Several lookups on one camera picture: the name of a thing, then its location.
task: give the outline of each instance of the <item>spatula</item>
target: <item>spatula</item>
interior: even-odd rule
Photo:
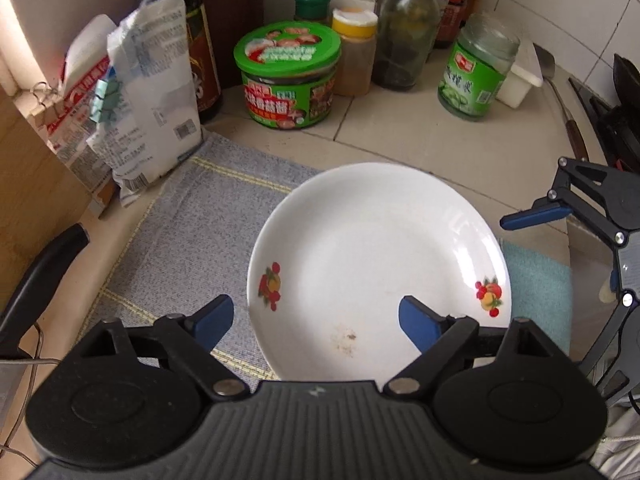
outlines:
[[[567,135],[569,136],[569,142],[571,143],[571,147],[574,150],[575,158],[578,160],[589,160],[589,153],[587,153],[587,147],[584,144],[584,139],[582,138],[582,134],[580,132],[580,128],[578,128],[578,124],[575,122],[574,117],[571,115],[569,109],[565,106],[564,101],[560,97],[560,93],[558,92],[558,88],[556,88],[555,83],[553,82],[554,76],[556,75],[556,58],[554,55],[548,50],[542,48],[538,44],[533,44],[533,47],[536,49],[536,55],[538,56],[538,62],[540,63],[540,70],[542,71],[542,78],[549,83],[551,88],[556,94],[556,98],[560,103],[562,108],[562,116],[564,117],[564,127],[566,129]]]

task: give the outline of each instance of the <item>stain on plate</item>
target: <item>stain on plate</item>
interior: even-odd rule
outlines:
[[[352,329],[338,325],[335,327],[335,333],[331,336],[331,345],[346,357],[353,357],[357,338],[358,336]]]

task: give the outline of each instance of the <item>green lid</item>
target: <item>green lid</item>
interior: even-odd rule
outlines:
[[[322,20],[329,15],[331,0],[295,0],[296,17],[302,20]]]
[[[234,58],[247,74],[288,77],[329,66],[340,57],[340,36],[320,23],[279,22],[238,41]]]

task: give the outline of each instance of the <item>white container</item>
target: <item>white container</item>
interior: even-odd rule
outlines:
[[[542,86],[542,72],[533,43],[522,38],[516,61],[511,66],[496,98],[511,108],[517,108],[532,86]]]

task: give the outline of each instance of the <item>kitchen counter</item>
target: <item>kitchen counter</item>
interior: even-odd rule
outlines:
[[[356,162],[387,161],[407,164],[445,180],[485,218],[494,234],[569,264],[568,223],[553,222],[518,232],[505,232],[499,219],[528,208],[550,187],[558,158],[572,156],[559,105],[550,88],[533,88],[520,108],[492,105],[479,123],[450,115],[438,102],[436,86],[447,52],[435,52],[417,87],[409,93],[385,91],[376,86],[362,98],[336,97],[327,120],[305,131],[270,130],[248,118],[242,88],[225,91],[222,112],[207,128],[230,140],[273,155],[327,170]],[[580,127],[592,162],[605,163],[591,125],[567,81],[556,71],[555,82]],[[126,252],[133,232],[161,192],[153,186],[129,208],[114,202],[101,220],[85,213],[81,222],[91,238],[64,277],[58,292],[40,319],[46,339],[43,357],[63,357],[74,344],[98,291],[114,263]],[[22,347],[33,352],[34,332]],[[50,367],[38,368],[39,384]],[[18,402],[8,424],[15,420],[26,389],[25,374]],[[9,428],[3,428],[4,440]],[[37,457],[23,424],[12,446]],[[21,458],[0,460],[0,478],[18,480],[31,467]]]

